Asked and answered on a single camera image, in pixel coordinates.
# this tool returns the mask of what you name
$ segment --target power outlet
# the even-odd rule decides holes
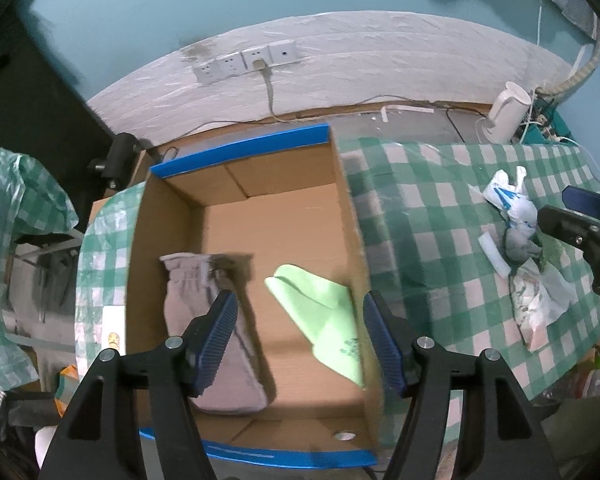
[[[269,45],[246,48],[242,51],[242,57],[247,64],[248,70],[256,70],[256,68],[253,67],[253,62],[256,61],[256,59],[263,59],[269,66],[273,65],[271,53],[269,52]]]
[[[220,72],[223,77],[229,77],[231,75],[240,75],[247,72],[247,66],[244,64],[242,54],[240,52],[234,52],[227,54],[226,56],[216,57],[216,61],[220,66]]]
[[[300,53],[294,40],[282,40],[269,43],[269,53],[273,65],[293,63],[300,59]]]
[[[220,66],[215,59],[193,66],[193,73],[200,84],[213,83],[221,80],[224,76],[220,72]]]

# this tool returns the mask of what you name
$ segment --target white electric kettle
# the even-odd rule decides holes
[[[531,97],[525,89],[507,81],[487,117],[480,121],[482,133],[493,144],[509,142],[530,106]]]

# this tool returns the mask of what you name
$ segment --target green checkered tablecloth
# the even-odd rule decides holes
[[[515,177],[537,207],[563,206],[565,186],[599,190],[580,149],[494,144],[431,146],[376,138],[338,144],[363,235],[371,285],[394,314],[447,349],[502,352],[532,398],[571,368],[600,338],[600,297],[582,252],[565,246],[560,272],[580,300],[548,327],[550,343],[529,352],[513,318],[509,285],[478,244],[483,232],[502,241],[505,222],[482,190],[497,170]],[[382,444],[395,445],[406,404],[386,396]],[[446,439],[458,436],[461,395],[455,392]]]
[[[0,390],[38,378],[31,359],[6,338],[2,322],[12,243],[25,234],[65,233],[77,223],[69,197],[35,158],[0,149]]]
[[[102,309],[124,305],[131,243],[144,182],[116,193],[87,228],[75,287],[75,357],[84,377],[102,349]]]

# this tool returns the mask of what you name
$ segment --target screw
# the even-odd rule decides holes
[[[98,357],[101,361],[106,363],[107,361],[111,361],[115,357],[115,355],[115,350],[112,350],[111,348],[105,348],[102,352],[100,352],[100,355]]]
[[[487,348],[484,351],[484,356],[489,361],[497,361],[498,359],[500,359],[500,352],[498,352],[495,348]]]
[[[420,337],[418,338],[418,340],[416,341],[416,343],[418,344],[418,346],[419,346],[420,348],[424,348],[425,350],[426,350],[426,349],[429,349],[429,348],[433,348],[433,345],[435,345],[435,344],[436,344],[436,342],[435,342],[435,341],[433,341],[433,339],[432,339],[432,338],[430,338],[430,337],[428,337],[428,336],[425,336],[425,335],[423,335],[423,336],[420,336]]]
[[[182,344],[182,338],[179,335],[172,335],[167,341],[164,342],[164,345],[167,348],[178,348]]]

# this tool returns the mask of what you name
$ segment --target white card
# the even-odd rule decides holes
[[[101,349],[114,348],[120,355],[126,354],[125,306],[108,305],[102,309]]]

